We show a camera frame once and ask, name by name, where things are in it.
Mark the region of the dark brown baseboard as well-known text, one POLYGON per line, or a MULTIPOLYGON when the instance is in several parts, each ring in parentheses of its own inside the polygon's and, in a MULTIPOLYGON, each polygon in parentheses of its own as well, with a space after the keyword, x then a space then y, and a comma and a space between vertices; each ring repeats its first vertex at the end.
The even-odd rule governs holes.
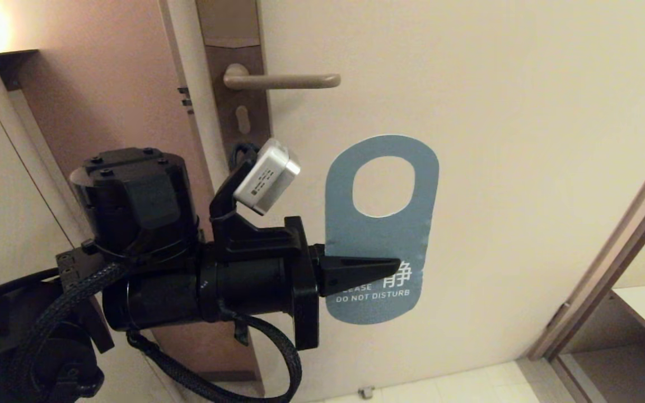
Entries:
POLYGON ((258 382, 259 376, 252 371, 205 372, 210 382, 258 382))

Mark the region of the metal frame hinge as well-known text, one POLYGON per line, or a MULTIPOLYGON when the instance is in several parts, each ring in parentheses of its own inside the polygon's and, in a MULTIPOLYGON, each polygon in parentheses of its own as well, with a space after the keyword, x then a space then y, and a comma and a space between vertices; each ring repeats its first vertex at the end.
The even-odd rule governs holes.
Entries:
POLYGON ((554 327, 558 321, 560 321, 563 316, 565 316, 566 311, 570 308, 570 303, 568 301, 563 302, 552 315, 550 321, 546 324, 545 329, 551 329, 554 327))

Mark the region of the dark wall lamp bracket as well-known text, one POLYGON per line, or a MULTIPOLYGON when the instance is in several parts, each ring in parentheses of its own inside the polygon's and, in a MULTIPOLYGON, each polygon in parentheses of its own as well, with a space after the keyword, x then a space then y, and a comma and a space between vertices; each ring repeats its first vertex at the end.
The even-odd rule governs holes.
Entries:
POLYGON ((0 53, 0 79, 2 79, 3 85, 8 92, 21 88, 20 79, 18 78, 21 68, 36 54, 39 54, 38 49, 0 53))

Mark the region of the cream room door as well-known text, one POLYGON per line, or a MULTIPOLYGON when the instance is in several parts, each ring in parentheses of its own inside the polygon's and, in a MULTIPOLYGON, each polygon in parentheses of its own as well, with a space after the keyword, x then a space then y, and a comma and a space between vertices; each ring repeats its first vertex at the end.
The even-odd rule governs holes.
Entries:
POLYGON ((325 241, 325 181, 376 135, 428 145, 440 176, 420 300, 373 326, 321 308, 295 403, 517 359, 645 181, 645 0, 259 0, 266 71, 302 171, 258 226, 325 241))

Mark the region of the brown door lock plate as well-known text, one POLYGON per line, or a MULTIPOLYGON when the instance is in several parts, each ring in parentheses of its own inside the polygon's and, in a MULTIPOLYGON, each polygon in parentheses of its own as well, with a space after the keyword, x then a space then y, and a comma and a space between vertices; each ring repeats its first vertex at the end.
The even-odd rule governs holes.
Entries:
POLYGON ((212 82, 226 163, 259 149, 271 136, 268 95, 264 90, 232 90, 223 81, 231 64, 263 74, 256 0, 195 0, 212 82))

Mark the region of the blue and white door hanger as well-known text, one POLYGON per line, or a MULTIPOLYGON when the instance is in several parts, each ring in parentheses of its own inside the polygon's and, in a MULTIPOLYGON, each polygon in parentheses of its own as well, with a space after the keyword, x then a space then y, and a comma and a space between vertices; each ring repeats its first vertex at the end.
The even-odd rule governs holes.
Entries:
POLYGON ((440 163, 420 140, 378 135, 356 143, 331 164, 325 184, 325 252, 333 256, 397 258, 396 273, 347 287, 326 298, 331 316, 357 326, 381 324, 411 311, 422 295, 440 163), (358 171, 377 158, 401 158, 414 169, 410 201, 398 212, 371 217, 353 201, 358 171))

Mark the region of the brown wardrobe door frame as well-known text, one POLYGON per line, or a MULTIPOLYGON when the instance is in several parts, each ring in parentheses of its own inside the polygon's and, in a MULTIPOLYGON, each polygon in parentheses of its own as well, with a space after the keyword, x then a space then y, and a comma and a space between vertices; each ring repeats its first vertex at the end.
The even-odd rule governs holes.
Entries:
POLYGON ((583 326, 645 246, 645 181, 588 270, 565 300, 570 308, 545 329, 525 353, 530 360, 553 359, 583 326))

